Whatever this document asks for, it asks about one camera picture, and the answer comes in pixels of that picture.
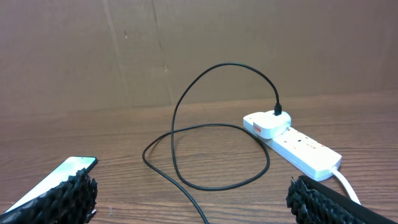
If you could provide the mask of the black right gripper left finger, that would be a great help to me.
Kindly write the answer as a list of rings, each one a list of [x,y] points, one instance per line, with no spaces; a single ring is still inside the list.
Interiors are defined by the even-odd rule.
[[[1,215],[1,224],[86,224],[96,214],[98,184],[83,168],[66,181]]]

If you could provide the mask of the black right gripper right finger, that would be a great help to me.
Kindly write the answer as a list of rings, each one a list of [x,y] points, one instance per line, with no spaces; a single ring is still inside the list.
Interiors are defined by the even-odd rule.
[[[290,181],[286,202],[299,224],[397,224],[305,175]]]

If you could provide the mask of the Galaxy S24 smartphone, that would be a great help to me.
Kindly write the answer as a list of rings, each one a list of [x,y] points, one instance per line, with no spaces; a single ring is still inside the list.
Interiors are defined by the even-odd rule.
[[[8,213],[17,207],[31,201],[32,199],[46,193],[50,189],[58,186],[61,182],[68,180],[70,176],[76,175],[79,170],[86,169],[87,172],[97,165],[96,157],[72,156],[64,160],[50,174],[41,180],[35,187],[28,191],[22,198],[8,208]]]

